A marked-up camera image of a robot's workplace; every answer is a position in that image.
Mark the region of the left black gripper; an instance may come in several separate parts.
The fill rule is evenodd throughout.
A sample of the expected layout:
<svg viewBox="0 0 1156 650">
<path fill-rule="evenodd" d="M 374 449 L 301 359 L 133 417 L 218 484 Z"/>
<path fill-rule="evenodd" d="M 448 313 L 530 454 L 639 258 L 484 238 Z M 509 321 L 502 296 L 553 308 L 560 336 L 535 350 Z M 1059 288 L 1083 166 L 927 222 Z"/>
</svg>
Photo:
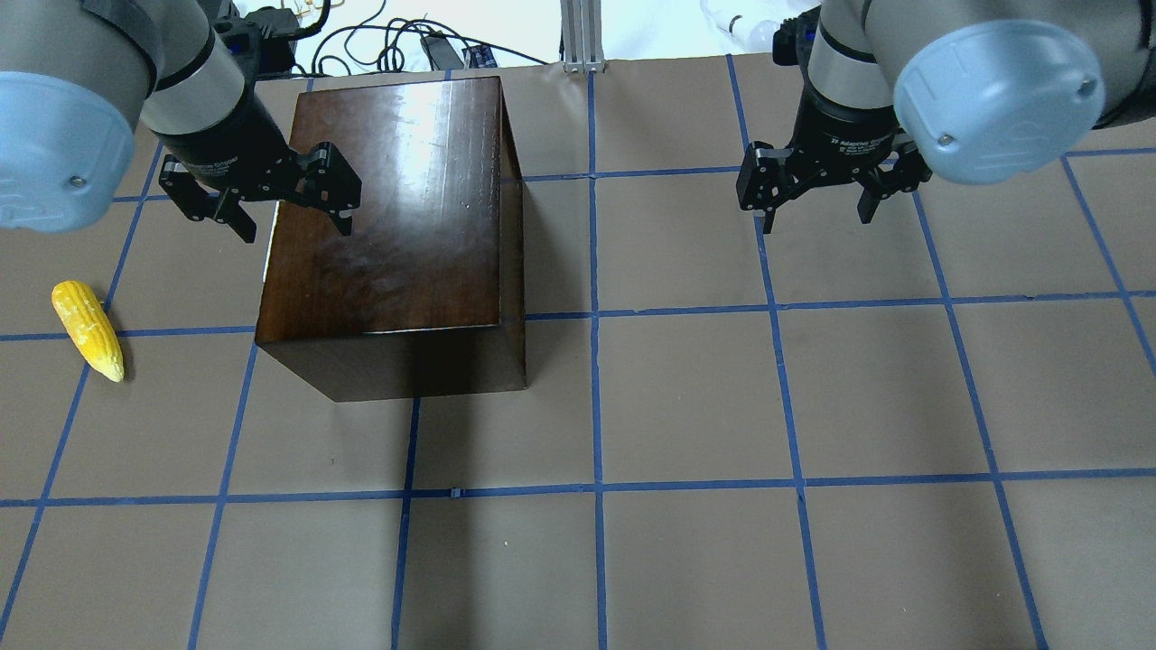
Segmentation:
<svg viewBox="0 0 1156 650">
<path fill-rule="evenodd" d="M 351 213 L 362 205 L 362 180 L 338 145 L 318 143 L 292 152 L 255 87 L 244 89 L 230 115 L 188 135 L 149 126 L 169 149 L 158 184 L 184 217 L 228 226 L 244 243 L 255 243 L 255 221 L 240 206 L 282 197 L 305 209 L 323 210 L 340 236 L 351 235 Z M 210 194 L 207 189 L 218 190 Z"/>
</svg>

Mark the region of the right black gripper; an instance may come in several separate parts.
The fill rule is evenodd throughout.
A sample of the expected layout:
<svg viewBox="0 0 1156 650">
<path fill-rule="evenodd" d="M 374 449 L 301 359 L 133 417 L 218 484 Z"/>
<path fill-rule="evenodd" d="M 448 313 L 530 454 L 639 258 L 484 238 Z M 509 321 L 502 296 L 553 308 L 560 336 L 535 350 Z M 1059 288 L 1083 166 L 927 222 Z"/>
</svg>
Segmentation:
<svg viewBox="0 0 1156 650">
<path fill-rule="evenodd" d="M 916 145 L 899 145 L 895 164 L 879 167 L 898 132 L 892 106 L 847 108 L 805 86 L 788 148 L 747 145 L 736 178 L 740 209 L 756 210 L 759 229 L 768 235 L 779 207 L 818 180 L 855 180 L 862 185 L 855 214 L 870 226 L 881 202 L 914 192 L 933 176 Z"/>
</svg>

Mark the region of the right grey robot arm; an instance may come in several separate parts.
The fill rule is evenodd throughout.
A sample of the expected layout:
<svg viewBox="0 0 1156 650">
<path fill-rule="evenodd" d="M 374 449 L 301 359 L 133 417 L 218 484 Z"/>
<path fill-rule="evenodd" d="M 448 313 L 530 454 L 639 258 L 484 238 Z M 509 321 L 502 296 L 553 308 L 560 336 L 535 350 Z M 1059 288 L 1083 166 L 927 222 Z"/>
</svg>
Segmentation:
<svg viewBox="0 0 1156 650">
<path fill-rule="evenodd" d="M 822 1 L 773 34 L 802 79 L 788 145 L 747 145 L 740 209 L 855 184 L 855 214 L 922 182 L 1035 172 L 1153 117 L 1151 1 Z"/>
</svg>

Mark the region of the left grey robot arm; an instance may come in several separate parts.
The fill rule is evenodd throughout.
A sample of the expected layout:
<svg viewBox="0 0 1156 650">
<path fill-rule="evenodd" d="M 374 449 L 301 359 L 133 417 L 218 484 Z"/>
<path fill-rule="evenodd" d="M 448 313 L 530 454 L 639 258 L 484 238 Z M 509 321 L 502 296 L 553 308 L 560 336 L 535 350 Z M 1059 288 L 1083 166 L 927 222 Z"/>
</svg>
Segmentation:
<svg viewBox="0 0 1156 650">
<path fill-rule="evenodd" d="M 199 1 L 5 1 L 1 226 L 69 232 L 108 213 L 144 125 L 168 148 L 158 184 L 191 221 L 247 243 L 245 201 L 323 210 L 351 232 L 362 180 L 336 145 L 294 152 L 255 95 L 269 32 Z"/>
</svg>

